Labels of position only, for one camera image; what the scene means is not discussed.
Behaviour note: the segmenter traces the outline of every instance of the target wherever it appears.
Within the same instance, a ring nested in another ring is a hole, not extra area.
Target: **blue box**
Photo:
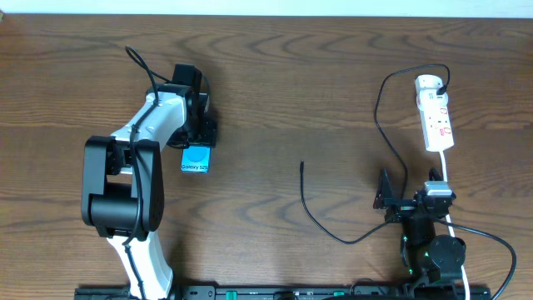
[[[183,150],[182,171],[187,173],[207,173],[211,149],[209,147],[190,146]]]

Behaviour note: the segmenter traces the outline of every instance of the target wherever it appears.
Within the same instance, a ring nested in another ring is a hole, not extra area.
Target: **power plug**
[[[440,152],[451,148],[454,143],[447,107],[448,94],[437,93],[443,87],[442,80],[435,75],[420,75],[415,80],[415,87],[426,150]]]

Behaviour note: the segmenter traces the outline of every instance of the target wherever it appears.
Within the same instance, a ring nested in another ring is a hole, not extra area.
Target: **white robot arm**
[[[184,162],[204,153],[195,163],[208,165],[215,146],[217,125],[205,116],[209,95],[200,94],[201,83],[200,71],[176,65],[172,81],[149,89],[145,104],[126,126],[111,137],[91,137],[85,146],[83,221],[117,250],[130,279],[130,295],[140,299],[166,298],[172,286],[172,269],[157,232],[164,208],[160,151],[166,145],[184,149]],[[119,173],[131,174],[132,184],[107,180]]]

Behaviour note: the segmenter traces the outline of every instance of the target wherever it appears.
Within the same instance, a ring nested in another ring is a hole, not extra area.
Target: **black mount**
[[[192,65],[177,64],[172,82],[159,84],[159,92],[175,93],[186,99],[187,117],[167,145],[173,148],[205,146],[214,148],[217,123],[206,116],[209,94],[200,94],[202,73]],[[90,137],[85,144],[82,188],[82,219],[94,226],[98,235],[110,238],[129,236],[137,218],[137,178],[132,184],[109,182],[123,168],[132,167],[129,142],[114,137]],[[149,232],[156,231],[162,220],[164,190],[159,142],[140,140],[134,143],[137,151],[142,185],[141,228],[135,238],[145,241]]]
[[[420,288],[455,291],[454,281],[462,278],[461,266],[465,262],[465,242],[449,235],[436,236],[432,219],[448,214],[456,195],[436,169],[430,170],[429,178],[412,199],[397,199],[383,169],[373,205],[386,210],[385,220],[402,225],[401,258],[411,273],[403,287],[410,297],[415,297]]]
[[[159,87],[160,92],[168,88],[184,89],[182,96],[187,103],[187,120],[170,137],[167,145],[172,148],[186,149],[190,146],[214,148],[217,141],[217,123],[207,116],[209,92],[201,94],[202,72],[192,65],[177,64],[172,75],[172,84]]]

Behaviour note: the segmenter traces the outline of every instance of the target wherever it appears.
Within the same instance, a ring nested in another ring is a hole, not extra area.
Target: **wooden table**
[[[7,15],[0,23],[0,298],[72,298],[82,285],[122,285],[114,249],[80,216],[83,145],[109,135],[144,101],[133,45],[167,76],[194,63],[212,83],[219,139],[209,174],[162,153],[160,234],[177,278],[242,284],[350,284],[406,278],[401,228],[345,246],[383,212],[371,205],[380,168],[402,171],[374,125],[383,78],[423,63],[451,68],[456,145],[446,152],[457,223],[511,243],[518,268],[502,298],[533,297],[533,22],[434,18]],[[430,70],[444,77],[442,70]],[[379,118],[420,188],[425,152],[414,72],[392,79]],[[436,225],[439,233],[446,228]],[[459,232],[471,283],[493,292],[511,256]]]

